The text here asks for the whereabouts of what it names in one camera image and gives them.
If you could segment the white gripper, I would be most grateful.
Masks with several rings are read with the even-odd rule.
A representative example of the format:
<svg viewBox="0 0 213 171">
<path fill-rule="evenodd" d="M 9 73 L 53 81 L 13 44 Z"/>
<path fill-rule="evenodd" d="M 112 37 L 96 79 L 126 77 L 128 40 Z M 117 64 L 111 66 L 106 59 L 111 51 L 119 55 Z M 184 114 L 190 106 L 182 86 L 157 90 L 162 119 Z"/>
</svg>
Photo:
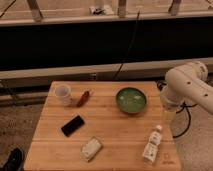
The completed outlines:
<svg viewBox="0 0 213 171">
<path fill-rule="evenodd" d="M 162 124 L 169 125 L 176 115 L 176 111 L 180 106 L 180 98 L 169 87 L 164 87 L 160 92 L 160 100 L 162 103 Z"/>
</svg>

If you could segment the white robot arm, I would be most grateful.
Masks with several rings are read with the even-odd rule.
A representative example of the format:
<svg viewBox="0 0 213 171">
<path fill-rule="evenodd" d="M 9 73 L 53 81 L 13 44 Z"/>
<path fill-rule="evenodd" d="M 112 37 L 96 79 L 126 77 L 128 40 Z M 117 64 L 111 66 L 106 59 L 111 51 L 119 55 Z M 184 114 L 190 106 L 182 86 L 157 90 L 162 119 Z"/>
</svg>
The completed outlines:
<svg viewBox="0 0 213 171">
<path fill-rule="evenodd" d="M 166 85 L 160 91 L 163 125 L 171 123 L 185 98 L 213 114 L 213 87 L 206 83 L 207 76 L 208 69 L 200 61 L 176 66 L 166 72 Z"/>
</svg>

